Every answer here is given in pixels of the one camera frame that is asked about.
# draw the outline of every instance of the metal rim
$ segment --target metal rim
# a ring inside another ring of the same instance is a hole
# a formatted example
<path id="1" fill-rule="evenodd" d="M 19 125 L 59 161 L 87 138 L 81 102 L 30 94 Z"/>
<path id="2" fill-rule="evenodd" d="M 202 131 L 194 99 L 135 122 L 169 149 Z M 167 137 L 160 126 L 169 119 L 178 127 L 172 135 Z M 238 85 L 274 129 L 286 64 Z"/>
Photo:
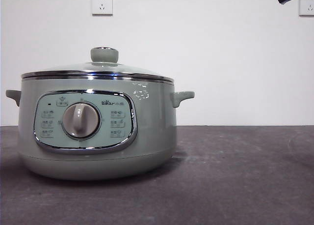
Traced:
<path id="1" fill-rule="evenodd" d="M 116 51 L 116 49 L 111 48 L 111 47 L 94 47 L 93 49 L 108 49 L 108 50 L 114 50 L 114 51 Z"/>
<path id="2" fill-rule="evenodd" d="M 113 73 L 106 71 L 39 71 L 25 73 L 21 75 L 22 80 L 37 80 L 37 79 L 109 79 L 109 80 L 133 80 L 133 81 L 147 81 L 147 82 L 168 82 L 173 83 L 172 78 L 151 75 L 151 74 L 137 74 L 137 73 Z"/>

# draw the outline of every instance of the button label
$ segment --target button label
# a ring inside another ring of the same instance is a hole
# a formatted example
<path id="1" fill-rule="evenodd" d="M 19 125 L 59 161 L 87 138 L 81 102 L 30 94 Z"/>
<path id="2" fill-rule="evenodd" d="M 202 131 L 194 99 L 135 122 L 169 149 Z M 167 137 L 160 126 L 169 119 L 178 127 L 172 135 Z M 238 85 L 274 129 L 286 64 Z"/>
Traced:
<path id="1" fill-rule="evenodd" d="M 111 128 L 124 128 L 126 123 L 124 119 L 112 119 L 110 122 Z"/>
<path id="2" fill-rule="evenodd" d="M 53 118 L 53 114 L 54 114 L 53 111 L 43 111 L 43 112 L 41 113 L 41 116 L 42 116 L 43 118 Z"/>
<path id="3" fill-rule="evenodd" d="M 124 118 L 125 116 L 123 111 L 111 111 L 111 118 Z"/>
<path id="4" fill-rule="evenodd" d="M 53 130 L 43 130 L 40 133 L 42 138 L 54 138 Z"/>
<path id="5" fill-rule="evenodd" d="M 41 123 L 42 128 L 53 128 L 53 121 L 52 120 L 44 120 Z"/>
<path id="6" fill-rule="evenodd" d="M 124 130 L 111 130 L 110 131 L 111 138 L 122 138 L 124 137 L 124 135 L 125 135 Z"/>
<path id="7" fill-rule="evenodd" d="M 68 100 L 65 99 L 65 97 L 61 96 L 58 100 L 57 100 L 57 106 L 68 106 L 69 102 Z"/>

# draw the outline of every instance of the pot handle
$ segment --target pot handle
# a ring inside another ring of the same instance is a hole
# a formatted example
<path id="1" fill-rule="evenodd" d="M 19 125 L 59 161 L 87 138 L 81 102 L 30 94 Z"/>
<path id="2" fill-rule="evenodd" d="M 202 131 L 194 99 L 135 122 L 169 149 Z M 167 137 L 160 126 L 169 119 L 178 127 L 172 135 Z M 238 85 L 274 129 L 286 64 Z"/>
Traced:
<path id="1" fill-rule="evenodd" d="M 20 106 L 20 99 L 21 99 L 21 91 L 16 90 L 7 90 L 5 95 L 13 100 L 15 100 L 16 105 Z"/>
<path id="2" fill-rule="evenodd" d="M 172 93 L 171 101 L 172 101 L 173 108 L 179 107 L 181 101 L 194 98 L 194 96 L 195 96 L 194 91 L 181 91 L 181 92 Z"/>

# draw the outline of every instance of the chrome trim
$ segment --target chrome trim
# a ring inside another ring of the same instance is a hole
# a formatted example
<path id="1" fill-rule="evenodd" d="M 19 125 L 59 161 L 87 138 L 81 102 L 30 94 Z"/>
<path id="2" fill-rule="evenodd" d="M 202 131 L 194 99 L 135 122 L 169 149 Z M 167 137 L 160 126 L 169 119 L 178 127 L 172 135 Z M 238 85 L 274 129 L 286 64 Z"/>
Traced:
<path id="1" fill-rule="evenodd" d="M 112 76 L 83 76 L 83 75 L 72 75 L 72 76 L 41 76 L 41 77 L 30 77 L 23 78 L 23 81 L 28 80 L 48 80 L 48 79 L 88 79 L 88 80 L 123 80 L 123 81 L 138 81 L 138 82 L 151 82 L 151 83 L 160 83 L 160 84 L 169 84 L 174 85 L 173 82 L 170 81 L 162 81 L 156 79 L 142 79 L 142 78 L 127 78 L 127 77 L 112 77 Z"/>
<path id="2" fill-rule="evenodd" d="M 114 50 L 114 51 L 118 51 L 114 48 L 111 48 L 111 47 L 94 47 L 93 49 L 107 49 L 107 50 Z"/>
<path id="3" fill-rule="evenodd" d="M 147 79 L 147 80 L 159 80 L 167 81 L 173 83 L 174 80 L 168 77 L 151 75 L 151 74 L 137 74 L 137 73 L 127 73 L 127 72 L 111 72 L 111 71 L 78 71 L 78 70 L 59 70 L 59 71 L 38 71 L 22 74 L 22 79 L 34 78 L 34 77 L 45 77 L 47 76 L 89 76 L 89 77 L 123 77 L 123 78 L 137 78 L 137 79 Z"/>
<path id="4" fill-rule="evenodd" d="M 136 118 L 136 111 L 135 111 L 135 105 L 133 100 L 131 99 L 130 96 L 123 92 L 117 92 L 117 91 L 101 91 L 101 90 L 59 90 L 59 91 L 51 91 L 48 92 L 44 95 L 42 95 L 37 102 L 37 107 L 35 111 L 35 119 L 37 115 L 37 109 L 38 109 L 38 103 L 40 99 L 42 99 L 44 96 L 47 95 L 54 95 L 54 94 L 67 94 L 67 93 L 89 93 L 89 94 L 105 94 L 105 95 L 114 95 L 118 94 L 119 96 L 122 96 L 126 99 L 126 101 L 130 105 L 130 112 L 131 112 L 131 123 L 132 123 L 132 129 L 129 134 L 129 136 L 124 139 L 122 142 L 114 144 L 114 145 L 109 145 L 109 146 L 100 146 L 100 147 L 84 147 L 84 148 L 70 148 L 70 147 L 57 147 L 57 146 L 52 146 L 45 144 L 41 142 L 37 136 L 36 136 L 36 131 L 35 131 L 35 120 L 34 120 L 34 125 L 33 125 L 33 132 L 34 132 L 34 137 L 36 143 L 42 147 L 43 149 L 50 151 L 52 153 L 59 153 L 59 154 L 73 154 L 73 155 L 91 155 L 91 154 L 101 154 L 101 153 L 109 153 L 113 151 L 118 151 L 118 150 L 123 150 L 126 147 L 128 147 L 136 138 L 137 135 L 137 118 Z"/>

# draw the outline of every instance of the glass lid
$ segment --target glass lid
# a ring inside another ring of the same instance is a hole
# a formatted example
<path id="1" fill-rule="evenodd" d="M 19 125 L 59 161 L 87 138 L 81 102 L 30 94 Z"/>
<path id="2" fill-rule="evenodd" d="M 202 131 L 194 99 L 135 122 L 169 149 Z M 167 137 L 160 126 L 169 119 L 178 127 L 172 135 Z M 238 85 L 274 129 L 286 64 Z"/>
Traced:
<path id="1" fill-rule="evenodd" d="M 57 78 L 62 79 L 74 78 L 74 76 L 95 76 L 95 77 L 112 77 L 112 79 L 135 78 L 172 82 L 173 79 L 164 77 L 152 71 L 132 66 L 118 64 L 119 53 L 116 49 L 109 47 L 96 47 L 91 50 L 90 63 L 73 64 L 59 66 L 43 71 L 30 72 L 22 74 L 22 79 L 39 78 L 45 79 Z"/>

